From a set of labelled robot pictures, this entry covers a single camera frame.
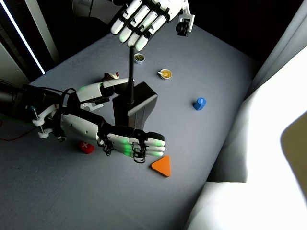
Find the gray table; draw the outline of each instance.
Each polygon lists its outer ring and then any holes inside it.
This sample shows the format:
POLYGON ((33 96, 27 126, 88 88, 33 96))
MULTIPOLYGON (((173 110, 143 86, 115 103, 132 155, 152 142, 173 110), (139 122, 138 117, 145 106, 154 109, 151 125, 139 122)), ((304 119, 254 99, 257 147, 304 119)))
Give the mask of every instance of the gray table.
MULTIPOLYGON (((0 142, 0 229, 168 230, 183 228, 221 149, 257 63, 211 34, 194 27, 177 36, 165 26, 142 51, 136 82, 146 81, 159 97, 144 130, 166 137, 172 176, 96 148, 81 154, 70 138, 58 143, 32 133, 0 142), (157 71, 170 69, 162 80, 157 71), (207 99, 196 111, 192 103, 207 99)), ((33 82, 60 90, 96 82, 104 72, 128 76, 129 49, 107 35, 33 82)), ((114 124, 112 103, 96 111, 114 124)), ((5 122, 0 134, 21 133, 5 122)))

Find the red button with white x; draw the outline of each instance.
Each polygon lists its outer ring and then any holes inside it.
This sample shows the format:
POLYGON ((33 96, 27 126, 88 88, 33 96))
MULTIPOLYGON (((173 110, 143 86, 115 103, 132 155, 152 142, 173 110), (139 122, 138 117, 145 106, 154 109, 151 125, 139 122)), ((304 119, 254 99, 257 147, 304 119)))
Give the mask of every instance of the red button with white x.
POLYGON ((90 154, 94 151, 94 146, 84 141, 80 141, 79 148, 86 154, 90 154))

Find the light strip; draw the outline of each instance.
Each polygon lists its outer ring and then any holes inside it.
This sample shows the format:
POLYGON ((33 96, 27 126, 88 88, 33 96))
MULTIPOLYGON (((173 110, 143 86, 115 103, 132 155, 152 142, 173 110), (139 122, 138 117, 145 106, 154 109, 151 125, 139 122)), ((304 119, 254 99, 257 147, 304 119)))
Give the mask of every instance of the light strip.
POLYGON ((33 51, 31 50, 29 44, 27 43, 26 39, 24 38, 23 34, 21 33, 20 29, 18 28, 18 25, 16 24, 15 20, 13 19, 9 9, 6 7, 5 3, 3 0, 0 0, 0 3, 2 5, 2 7, 4 8, 6 14, 8 15, 10 21, 13 23, 17 33, 19 34, 20 38, 22 39, 22 41, 24 42, 25 46, 27 47, 27 49, 29 50, 31 56, 33 57, 34 61, 36 62, 37 66, 39 67, 40 71, 42 71, 43 74, 45 74, 45 71, 43 70, 42 66, 40 65, 40 63, 38 62, 37 58, 35 57, 33 51))

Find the robotic hand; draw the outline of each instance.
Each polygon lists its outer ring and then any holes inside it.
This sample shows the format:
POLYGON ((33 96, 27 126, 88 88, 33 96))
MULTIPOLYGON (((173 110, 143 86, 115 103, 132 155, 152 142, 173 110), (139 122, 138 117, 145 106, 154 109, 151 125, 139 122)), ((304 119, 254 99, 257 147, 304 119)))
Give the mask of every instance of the robotic hand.
POLYGON ((170 22, 180 10, 176 26, 178 35, 187 36, 192 31, 194 15, 190 13, 188 0, 133 0, 132 3, 121 12, 111 28, 111 33, 117 35, 119 40, 126 42, 129 47, 135 46, 141 51, 152 36, 161 27, 170 22))
POLYGON ((127 126, 112 126, 103 117, 91 112, 109 101, 113 93, 125 91, 127 82, 128 79, 108 80, 72 93, 66 90, 62 95, 49 88, 25 85, 23 89, 16 89, 0 82, 0 114, 32 122, 40 127, 40 138, 47 138, 53 133, 62 142, 66 140, 66 135, 71 134, 98 145, 107 155, 117 150, 133 157, 137 163, 144 163, 147 155, 163 155, 165 138, 162 135, 127 126))

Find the orange triangular block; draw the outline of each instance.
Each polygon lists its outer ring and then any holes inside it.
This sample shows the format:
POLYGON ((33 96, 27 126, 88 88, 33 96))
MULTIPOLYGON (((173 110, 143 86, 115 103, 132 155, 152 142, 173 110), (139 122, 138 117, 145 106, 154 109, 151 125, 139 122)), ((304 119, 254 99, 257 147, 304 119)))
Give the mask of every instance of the orange triangular block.
POLYGON ((153 163, 152 168, 164 176, 171 176, 171 161, 169 156, 165 156, 153 163))

